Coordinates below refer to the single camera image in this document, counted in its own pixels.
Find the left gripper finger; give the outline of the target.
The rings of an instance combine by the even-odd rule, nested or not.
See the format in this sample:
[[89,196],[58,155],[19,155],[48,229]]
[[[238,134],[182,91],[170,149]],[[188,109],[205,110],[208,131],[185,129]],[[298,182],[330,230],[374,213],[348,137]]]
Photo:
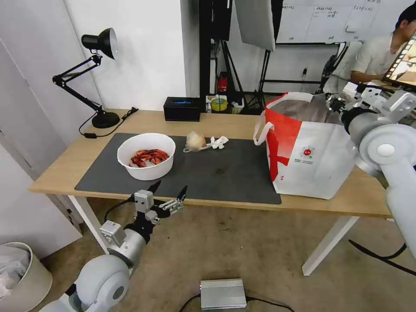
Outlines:
[[158,215],[172,215],[184,207],[188,186],[186,185],[175,199],[169,200],[159,205]]
[[154,204],[162,204],[162,200],[155,199],[155,197],[154,197],[155,196],[154,194],[157,191],[157,189],[159,188],[160,184],[161,184],[161,180],[158,180],[156,183],[152,184],[149,187],[149,191],[152,192],[152,194],[153,194],[153,203]]

